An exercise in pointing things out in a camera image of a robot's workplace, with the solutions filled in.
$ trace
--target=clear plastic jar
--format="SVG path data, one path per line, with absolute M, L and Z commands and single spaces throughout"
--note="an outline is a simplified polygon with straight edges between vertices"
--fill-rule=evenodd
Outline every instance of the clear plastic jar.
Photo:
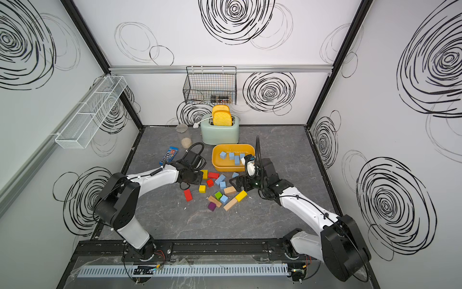
M 189 148 L 193 144 L 193 140 L 187 125 L 183 123 L 177 125 L 176 133 L 178 134 L 178 138 L 180 139 L 181 146 L 183 148 Z

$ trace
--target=mint green toaster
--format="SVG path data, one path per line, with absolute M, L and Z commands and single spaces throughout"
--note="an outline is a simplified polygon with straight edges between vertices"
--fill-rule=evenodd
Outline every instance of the mint green toaster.
M 207 113 L 202 117 L 211 117 Z M 202 141 L 206 144 L 217 145 L 222 143 L 237 143 L 239 141 L 239 117 L 231 114 L 232 126 L 213 125 L 213 119 L 201 122 Z

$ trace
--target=black wire basket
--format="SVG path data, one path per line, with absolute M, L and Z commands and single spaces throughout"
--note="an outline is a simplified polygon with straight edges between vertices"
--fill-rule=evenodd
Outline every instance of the black wire basket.
M 186 67 L 188 75 L 183 86 L 187 104 L 210 103 L 235 105 L 237 95 L 236 67 Z

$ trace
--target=marble pattern surface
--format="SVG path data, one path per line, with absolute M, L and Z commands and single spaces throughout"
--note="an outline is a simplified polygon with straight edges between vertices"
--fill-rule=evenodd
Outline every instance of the marble pattern surface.
M 189 129 L 193 142 L 201 141 L 200 129 Z M 239 143 L 255 146 L 257 135 L 260 136 L 262 157 L 271 159 L 279 177 L 289 180 L 309 199 L 333 212 L 303 126 L 243 126 L 240 127 Z M 128 174 L 159 167 L 169 146 L 181 147 L 175 128 L 146 128 Z M 207 160 L 205 169 L 210 172 L 215 172 L 211 160 L 213 147 L 205 145 L 202 153 Z M 181 148 L 174 159 L 180 159 L 183 154 Z M 229 186 L 232 172 L 223 174 Z M 190 190 L 193 196 L 190 202 L 186 202 L 178 183 L 144 194 L 138 199 L 136 218 L 154 239 L 281 238 L 295 228 L 314 233 L 293 212 L 274 201 L 261 199 L 256 190 L 248 192 L 249 195 L 228 212 L 223 208 L 214 212 L 207 208 L 207 198 L 219 190 L 218 186 L 207 188 L 205 194 L 199 193 L 196 185 L 191 185 Z M 100 239 L 120 237 L 105 227 Z

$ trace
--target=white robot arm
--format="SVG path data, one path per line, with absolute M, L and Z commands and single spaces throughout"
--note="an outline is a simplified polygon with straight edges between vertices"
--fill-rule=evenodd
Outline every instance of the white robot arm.
M 137 198 L 166 184 L 186 181 L 200 184 L 201 162 L 196 153 L 189 152 L 183 159 L 164 165 L 158 169 L 124 176 L 116 173 L 108 180 L 94 205 L 95 212 L 118 232 L 141 255 L 143 260 L 152 257 L 155 249 L 152 236 L 140 225 L 134 212 Z M 356 223 L 349 216 L 339 217 L 317 205 L 294 187 L 290 182 L 279 179 L 269 159 L 256 160 L 245 157 L 246 176 L 238 176 L 230 183 L 239 191 L 258 189 L 264 199 L 276 201 L 305 221 L 316 235 L 295 229 L 284 237 L 286 255 L 297 258 L 309 255 L 323 261 L 340 280 L 347 280 L 371 258 L 369 250 L 359 233 Z M 119 196 L 113 196 L 115 190 Z

